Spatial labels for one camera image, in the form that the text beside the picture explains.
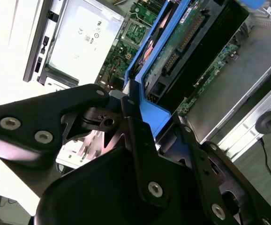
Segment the circuit board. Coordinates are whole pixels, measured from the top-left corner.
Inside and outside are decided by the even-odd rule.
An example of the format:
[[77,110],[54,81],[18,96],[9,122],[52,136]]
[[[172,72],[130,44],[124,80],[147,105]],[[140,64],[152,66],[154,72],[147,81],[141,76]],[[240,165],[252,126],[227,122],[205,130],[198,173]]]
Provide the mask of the circuit board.
[[187,8],[173,34],[144,77],[144,83],[150,83],[150,79],[152,79],[154,75],[163,71],[164,68],[169,71],[175,64],[178,59],[178,54],[174,53],[174,51],[183,52],[199,25],[204,20],[204,16],[199,14],[202,2],[203,1],[198,0]]
[[185,116],[189,109],[195,104],[195,101],[198,97],[209,87],[211,81],[220,73],[221,69],[228,63],[229,60],[235,59],[236,51],[238,50],[238,46],[228,43],[222,52],[217,56],[217,58],[213,61],[207,71],[203,76],[209,76],[209,78],[204,82],[202,87],[197,91],[196,95],[190,100],[183,100],[180,106],[177,108],[177,113],[180,116]]
[[125,71],[135,57],[139,47],[146,38],[150,27],[157,16],[146,9],[141,3],[134,3],[129,13],[129,19],[122,27],[117,44],[110,50],[103,67],[100,70],[98,82],[112,88],[112,76],[124,80]]
[[107,76],[109,81],[111,76],[124,79],[125,71],[130,65],[132,59],[136,55],[138,49],[133,45],[126,43],[123,40],[119,40],[111,57],[106,59],[106,67],[104,69],[104,75]]
[[138,20],[141,23],[149,25],[149,26],[152,26],[157,18],[157,15],[150,12],[141,3],[135,3],[131,7],[130,12],[131,12],[131,15],[130,15],[131,19]]
[[138,25],[135,22],[132,22],[126,33],[126,37],[132,40],[135,44],[139,45],[144,38],[146,30],[147,30],[146,27]]
[[121,39],[129,42],[137,47],[140,47],[144,42],[144,38],[149,32],[149,27],[142,23],[130,19],[124,29]]

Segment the silver bolt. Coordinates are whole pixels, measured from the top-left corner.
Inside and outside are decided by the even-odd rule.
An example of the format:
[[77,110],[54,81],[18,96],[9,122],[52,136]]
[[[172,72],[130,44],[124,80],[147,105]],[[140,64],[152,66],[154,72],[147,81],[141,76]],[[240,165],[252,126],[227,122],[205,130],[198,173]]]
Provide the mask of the silver bolt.
[[262,218],[263,224],[271,225],[270,222],[266,218]]
[[211,206],[212,212],[221,220],[225,220],[225,213],[223,209],[218,204],[213,204]]
[[133,101],[131,101],[130,99],[127,100],[130,104],[135,104]]
[[189,127],[184,127],[186,131],[188,131],[189,133],[191,133],[191,129]]
[[210,146],[213,150],[217,150],[217,147],[214,144],[210,144]]
[[21,122],[14,117],[5,117],[0,120],[0,126],[6,130],[16,130],[21,126]]
[[151,181],[148,190],[154,197],[160,198],[163,195],[163,189],[157,182]]
[[53,140],[53,135],[48,131],[40,130],[36,132],[34,138],[39,143],[48,144]]
[[101,90],[97,90],[96,93],[99,94],[99,95],[104,95],[104,92],[101,91]]

